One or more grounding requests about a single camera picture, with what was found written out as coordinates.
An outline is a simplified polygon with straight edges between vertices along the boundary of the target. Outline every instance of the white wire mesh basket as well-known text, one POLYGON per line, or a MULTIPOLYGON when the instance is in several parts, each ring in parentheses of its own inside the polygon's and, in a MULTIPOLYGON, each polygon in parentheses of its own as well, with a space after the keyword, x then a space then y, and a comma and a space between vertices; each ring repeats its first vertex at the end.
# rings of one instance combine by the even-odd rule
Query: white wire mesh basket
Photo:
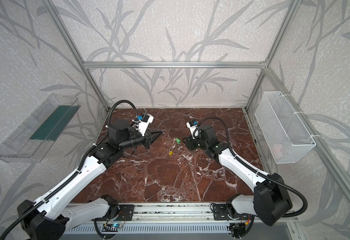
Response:
POLYGON ((316 146, 282 92, 264 92, 255 116, 277 164, 297 162, 316 146))

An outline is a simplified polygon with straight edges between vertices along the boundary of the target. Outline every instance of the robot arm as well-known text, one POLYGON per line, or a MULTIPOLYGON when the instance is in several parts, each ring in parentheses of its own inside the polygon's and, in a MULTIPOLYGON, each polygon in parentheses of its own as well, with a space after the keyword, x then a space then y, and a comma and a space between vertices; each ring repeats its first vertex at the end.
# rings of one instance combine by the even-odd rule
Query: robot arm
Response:
POLYGON ((227 201, 227 212, 231 218, 238 218, 243 213, 252 214, 272 226, 292 208, 287 190, 259 175, 284 183, 281 176, 276 173, 269 175, 256 168, 235 151, 234 156, 227 143, 217 140, 215 130, 210 125, 198 125, 196 121, 190 121, 187 127, 191 135, 183 138, 183 141, 189 150, 201 148, 210 158, 239 176, 254 193, 254 196, 237 195, 227 201))
POLYGON ((153 121, 150 114, 138 116, 137 127, 130 126, 124 119, 115 121, 108 126, 109 141, 98 144, 86 156, 83 167, 76 168, 54 188, 35 199, 34 202, 25 200, 18 206, 19 217, 26 213, 35 203, 44 202, 22 222, 22 228, 32 240, 57 240, 60 236, 82 223, 104 216, 117 216, 118 202, 110 196, 102 196, 87 204, 66 207, 70 201, 92 180, 123 157, 125 149, 143 145, 149 149, 150 145, 163 134, 160 130, 149 130, 148 125, 153 121), (78 174, 66 185, 76 172, 78 174), (45 198, 54 190, 58 192, 50 199, 45 198))

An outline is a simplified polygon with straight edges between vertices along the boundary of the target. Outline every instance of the green insert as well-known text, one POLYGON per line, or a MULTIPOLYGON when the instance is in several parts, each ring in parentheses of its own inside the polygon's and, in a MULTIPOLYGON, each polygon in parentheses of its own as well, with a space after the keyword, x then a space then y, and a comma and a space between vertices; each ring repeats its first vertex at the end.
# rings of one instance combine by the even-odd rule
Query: green insert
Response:
POLYGON ((58 106, 30 139, 56 141, 80 106, 58 106))

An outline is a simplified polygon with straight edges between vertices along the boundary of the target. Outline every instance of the aluminum frame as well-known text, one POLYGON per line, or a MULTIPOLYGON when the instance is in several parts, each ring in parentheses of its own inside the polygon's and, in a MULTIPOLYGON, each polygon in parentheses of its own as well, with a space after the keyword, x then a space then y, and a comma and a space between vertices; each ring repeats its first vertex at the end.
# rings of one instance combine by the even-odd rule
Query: aluminum frame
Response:
MULTIPOLYGON (((266 76, 271 81, 275 89, 277 91, 281 91, 285 95, 288 102, 291 104, 291 106, 294 108, 296 112, 298 113, 302 112, 301 108, 297 105, 297 103, 291 97, 291 95, 289 95, 288 90, 282 84, 282 82, 280 81, 278 76, 275 74, 275 72, 268 67, 266 67, 264 70, 265 70, 264 72, 266 76)), ((300 114, 300 119, 302 120, 302 122, 304 123, 308 131, 312 135, 319 135, 319 133, 311 124, 311 122, 308 120, 306 115, 304 113, 299 113, 299 114, 300 114)), ((327 170, 330 172, 331 176, 334 178, 336 183, 342 189, 346 199, 350 202, 350 176, 347 174, 345 169, 340 165, 339 161, 336 159, 336 157, 333 155, 328 145, 325 143, 325 141, 321 137, 316 137, 316 147, 314 149, 316 150, 320 159, 323 161, 323 164, 326 166, 327 170)))
POLYGON ((263 62, 84 62, 85 68, 264 68, 263 62))
POLYGON ((50 15, 53 23, 55 24, 56 28, 58 29, 58 31, 61 34, 62 38, 64 39, 65 43, 67 44, 68 48, 71 50, 71 53, 74 56, 74 59, 76 60, 79 68, 82 70, 83 75, 86 77, 91 88, 95 91, 95 94, 101 100, 102 105, 105 107, 105 109, 108 110, 109 106, 108 106, 107 102, 105 101, 103 94, 101 93, 100 89, 98 88, 98 85, 95 83, 91 74, 83 66, 82 57, 80 56, 79 51, 74 44, 74 41, 72 40, 71 36, 69 35, 67 28, 63 24, 62 19, 60 18, 59 13, 57 12, 57 9, 55 8, 54 4, 52 3, 52 0, 41 0, 41 1, 43 3, 43 6, 44 6, 47 14, 50 15))
MULTIPOLYGON (((214 220, 214 214, 210 208, 211 202, 128 202, 119 205, 131 205, 134 207, 133 223, 238 223, 241 220, 214 220)), ((258 217, 255 223, 263 222, 258 217)), ((299 222, 297 217, 280 218, 277 222, 299 222)))

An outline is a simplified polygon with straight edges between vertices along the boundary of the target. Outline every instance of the transparent plastic box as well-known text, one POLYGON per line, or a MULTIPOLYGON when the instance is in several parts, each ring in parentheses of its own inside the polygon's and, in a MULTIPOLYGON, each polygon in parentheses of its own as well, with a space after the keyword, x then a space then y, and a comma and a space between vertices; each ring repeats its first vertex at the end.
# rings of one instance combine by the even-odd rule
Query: transparent plastic box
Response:
POLYGON ((48 98, 0 145, 5 162, 40 162, 79 109, 76 97, 48 98))

